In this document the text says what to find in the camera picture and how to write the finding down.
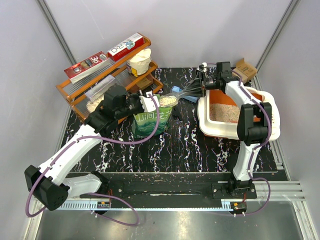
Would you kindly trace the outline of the green litter bag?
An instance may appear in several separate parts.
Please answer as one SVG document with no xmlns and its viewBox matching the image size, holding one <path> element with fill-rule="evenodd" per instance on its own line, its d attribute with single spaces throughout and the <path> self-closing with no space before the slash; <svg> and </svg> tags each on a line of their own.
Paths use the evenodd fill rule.
<svg viewBox="0 0 320 240">
<path fill-rule="evenodd" d="M 165 132 L 169 127 L 169 118 L 172 114 L 172 106 L 159 106 L 159 124 L 155 136 Z M 157 122 L 157 111 L 134 114 L 134 122 L 131 130 L 135 138 L 146 138 L 154 130 Z"/>
</svg>

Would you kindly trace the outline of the clear plastic scoop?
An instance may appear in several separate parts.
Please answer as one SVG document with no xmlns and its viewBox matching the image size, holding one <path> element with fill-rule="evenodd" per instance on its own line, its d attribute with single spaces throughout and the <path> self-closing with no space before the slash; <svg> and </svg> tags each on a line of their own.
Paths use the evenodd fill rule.
<svg viewBox="0 0 320 240">
<path fill-rule="evenodd" d="M 170 92 L 165 95 L 161 95 L 159 98 L 159 105 L 161 107 L 174 107 L 178 104 L 179 100 L 183 97 L 188 96 L 188 92 Z"/>
</svg>

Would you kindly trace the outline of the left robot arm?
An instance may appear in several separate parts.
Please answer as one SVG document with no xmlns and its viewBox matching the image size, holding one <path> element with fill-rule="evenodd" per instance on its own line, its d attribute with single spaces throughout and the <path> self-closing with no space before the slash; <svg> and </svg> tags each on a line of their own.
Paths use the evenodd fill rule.
<svg viewBox="0 0 320 240">
<path fill-rule="evenodd" d="M 128 94 L 125 87 L 111 86 L 96 110 L 91 112 L 74 136 L 54 156 L 36 167 L 30 165 L 24 171 L 29 191 L 25 205 L 28 217 L 37 214 L 30 212 L 31 198 L 35 197 L 45 209 L 54 211 L 67 199 L 81 195 L 98 198 L 106 196 L 110 181 L 101 173 L 94 171 L 87 175 L 67 178 L 71 169 L 96 145 L 102 141 L 120 145 L 136 145 L 138 141 L 110 139 L 110 133 L 117 128 L 121 118 L 143 113 L 144 102 L 150 100 L 141 92 Z"/>
</svg>

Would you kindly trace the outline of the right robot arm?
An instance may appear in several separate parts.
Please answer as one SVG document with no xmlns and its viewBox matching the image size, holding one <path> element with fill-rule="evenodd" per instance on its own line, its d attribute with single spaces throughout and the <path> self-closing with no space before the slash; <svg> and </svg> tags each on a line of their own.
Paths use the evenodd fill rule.
<svg viewBox="0 0 320 240">
<path fill-rule="evenodd" d="M 239 154 L 227 183 L 212 185 L 219 197 L 240 198 L 255 192 L 253 169 L 260 149 L 269 141 L 272 132 L 272 105 L 253 96 L 244 86 L 242 77 L 235 73 L 228 61 L 215 64 L 213 77 L 206 77 L 208 63 L 196 69 L 196 78 L 183 92 L 187 96 L 205 97 L 209 90 L 221 90 L 239 107 L 236 127 L 240 140 Z"/>
</svg>

